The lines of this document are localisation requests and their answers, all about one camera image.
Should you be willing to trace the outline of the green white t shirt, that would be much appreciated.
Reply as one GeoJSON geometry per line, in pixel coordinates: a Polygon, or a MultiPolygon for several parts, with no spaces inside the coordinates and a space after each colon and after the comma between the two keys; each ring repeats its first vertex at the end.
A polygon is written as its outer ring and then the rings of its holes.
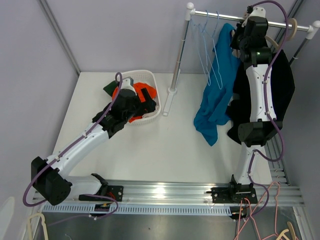
{"type": "MultiPolygon", "coordinates": [[[[116,81],[112,81],[111,83],[109,83],[107,86],[105,86],[103,88],[103,90],[109,95],[111,96],[112,100],[115,98],[116,96],[116,93],[118,91],[118,83],[116,83],[116,81]]],[[[139,91],[140,89],[142,88],[147,88],[147,91],[148,93],[150,94],[150,96],[153,98],[153,100],[155,101],[155,98],[157,96],[157,91],[154,87],[148,85],[147,83],[143,83],[143,82],[137,82],[137,83],[134,83],[133,84],[134,86],[134,89],[135,91],[139,91]]],[[[135,120],[140,120],[142,118],[144,118],[145,115],[147,114],[144,114],[144,115],[134,115],[130,120],[129,122],[132,123],[134,122],[135,120]]]]}

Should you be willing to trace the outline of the orange t shirt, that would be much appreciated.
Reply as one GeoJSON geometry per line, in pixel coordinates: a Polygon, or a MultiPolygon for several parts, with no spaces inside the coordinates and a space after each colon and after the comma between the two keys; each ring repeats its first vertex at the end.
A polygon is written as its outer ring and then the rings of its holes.
{"type": "Polygon", "coordinates": [[[128,120],[130,123],[142,119],[144,115],[153,113],[157,103],[154,98],[157,96],[155,88],[146,83],[134,83],[134,95],[130,90],[121,90],[109,113],[116,119],[128,120]]]}

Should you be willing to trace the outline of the blue wire hanger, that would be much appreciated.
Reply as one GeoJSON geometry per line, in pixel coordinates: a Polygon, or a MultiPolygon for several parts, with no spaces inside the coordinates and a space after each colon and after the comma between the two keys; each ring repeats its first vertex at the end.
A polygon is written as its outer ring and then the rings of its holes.
{"type": "MultiPolygon", "coordinates": [[[[208,22],[209,22],[209,12],[206,10],[205,13],[206,13],[206,21],[207,21],[207,24],[208,24],[208,22]]],[[[215,78],[215,81],[216,81],[218,89],[222,90],[224,84],[223,84],[222,75],[221,75],[221,72],[220,72],[220,63],[219,63],[219,58],[218,58],[218,55],[217,55],[217,48],[216,48],[216,41],[215,41],[215,36],[216,36],[217,28],[218,28],[218,23],[220,21],[220,15],[219,15],[218,11],[216,12],[216,14],[217,14],[217,20],[216,20],[216,23],[215,23],[214,30],[213,30],[212,33],[209,33],[207,31],[207,27],[206,27],[206,34],[210,37],[210,39],[212,40],[212,44],[213,44],[213,46],[212,46],[213,59],[211,60],[210,76],[211,76],[211,79],[213,77],[215,78]]]]}
{"type": "Polygon", "coordinates": [[[191,33],[195,41],[195,48],[199,57],[199,61],[202,67],[203,74],[207,81],[207,86],[210,87],[212,84],[211,78],[211,57],[207,49],[207,40],[206,40],[206,26],[208,21],[202,25],[199,22],[196,22],[193,17],[190,19],[191,22],[191,33]]]}

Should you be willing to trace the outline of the blue t shirt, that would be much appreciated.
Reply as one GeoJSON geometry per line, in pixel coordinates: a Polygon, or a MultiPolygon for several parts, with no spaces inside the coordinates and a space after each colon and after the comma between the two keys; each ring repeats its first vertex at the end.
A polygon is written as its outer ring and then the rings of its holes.
{"type": "Polygon", "coordinates": [[[218,126],[223,126],[230,120],[226,110],[233,96],[234,82],[241,64],[230,47],[234,30],[231,24],[226,23],[219,32],[218,41],[213,47],[215,57],[207,85],[193,120],[195,129],[211,147],[218,140],[218,126]]]}

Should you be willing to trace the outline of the black t shirt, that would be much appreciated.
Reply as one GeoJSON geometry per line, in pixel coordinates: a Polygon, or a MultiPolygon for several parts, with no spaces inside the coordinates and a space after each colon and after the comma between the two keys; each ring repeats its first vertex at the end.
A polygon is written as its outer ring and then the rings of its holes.
{"type": "MultiPolygon", "coordinates": [[[[285,52],[281,50],[271,70],[272,104],[277,121],[284,120],[294,91],[293,73],[285,52]]],[[[240,124],[248,123],[251,115],[250,84],[243,63],[240,64],[237,70],[233,84],[233,100],[225,113],[232,121],[232,127],[228,130],[227,135],[240,144],[238,127],[240,124]]]]}

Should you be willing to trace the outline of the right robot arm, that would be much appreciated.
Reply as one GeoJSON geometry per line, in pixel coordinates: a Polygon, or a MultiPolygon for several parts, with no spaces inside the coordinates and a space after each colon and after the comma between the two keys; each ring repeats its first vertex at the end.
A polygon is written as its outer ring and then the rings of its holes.
{"type": "Polygon", "coordinates": [[[241,153],[235,174],[228,185],[227,196],[232,203],[244,199],[257,203],[253,183],[255,155],[267,140],[282,127],[273,108],[271,71],[272,52],[265,39],[268,21],[261,16],[249,16],[237,29],[231,47],[238,50],[248,78],[250,91],[250,118],[238,127],[241,153]]]}

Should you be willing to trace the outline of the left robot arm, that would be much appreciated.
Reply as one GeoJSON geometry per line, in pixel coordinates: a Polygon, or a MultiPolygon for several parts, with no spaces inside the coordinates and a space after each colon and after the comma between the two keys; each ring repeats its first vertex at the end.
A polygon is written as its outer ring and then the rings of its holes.
{"type": "Polygon", "coordinates": [[[116,89],[114,103],[109,103],[99,112],[87,129],[76,139],[46,159],[36,157],[31,162],[32,186],[56,206],[67,198],[78,197],[81,201],[101,201],[108,195],[108,182],[97,173],[86,177],[71,177],[73,168],[92,150],[108,141],[127,122],[156,109],[155,93],[143,87],[137,92],[131,89],[116,89]]]}

